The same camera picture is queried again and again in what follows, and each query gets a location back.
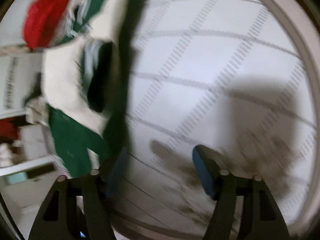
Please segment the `red hanging clothes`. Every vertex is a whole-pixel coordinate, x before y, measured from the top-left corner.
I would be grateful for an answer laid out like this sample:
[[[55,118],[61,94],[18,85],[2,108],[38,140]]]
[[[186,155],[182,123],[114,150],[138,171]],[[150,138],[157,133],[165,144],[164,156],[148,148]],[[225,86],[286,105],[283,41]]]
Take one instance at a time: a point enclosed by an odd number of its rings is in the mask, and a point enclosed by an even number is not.
[[[17,140],[19,138],[18,126],[15,124],[15,118],[6,118],[0,120],[1,139]]]

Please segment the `white quilted floral mat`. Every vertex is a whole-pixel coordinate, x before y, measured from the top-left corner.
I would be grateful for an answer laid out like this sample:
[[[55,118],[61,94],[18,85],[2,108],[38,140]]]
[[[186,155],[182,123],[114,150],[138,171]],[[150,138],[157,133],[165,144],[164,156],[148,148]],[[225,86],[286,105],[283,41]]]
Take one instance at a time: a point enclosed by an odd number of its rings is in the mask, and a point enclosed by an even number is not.
[[[319,38],[295,0],[148,0],[132,47],[116,211],[201,237],[215,205],[191,160],[201,144],[233,174],[261,175],[290,234],[306,232],[319,208]]]

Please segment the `green white varsity jacket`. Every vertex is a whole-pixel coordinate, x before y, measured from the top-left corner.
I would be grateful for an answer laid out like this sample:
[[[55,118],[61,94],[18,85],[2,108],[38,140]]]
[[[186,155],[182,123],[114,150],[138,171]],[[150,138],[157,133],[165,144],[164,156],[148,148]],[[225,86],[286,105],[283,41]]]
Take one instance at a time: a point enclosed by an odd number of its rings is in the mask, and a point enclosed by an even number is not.
[[[126,143],[131,39],[146,0],[82,0],[43,55],[42,92],[56,155],[81,177]]]

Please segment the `red folded duvet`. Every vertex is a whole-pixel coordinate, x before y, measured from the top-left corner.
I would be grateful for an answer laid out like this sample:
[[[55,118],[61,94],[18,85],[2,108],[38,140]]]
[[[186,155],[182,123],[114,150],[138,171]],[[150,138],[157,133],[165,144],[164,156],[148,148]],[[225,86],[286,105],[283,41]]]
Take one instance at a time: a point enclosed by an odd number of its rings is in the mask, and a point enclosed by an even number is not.
[[[65,12],[69,0],[35,0],[23,26],[23,38],[30,49],[45,48]]]

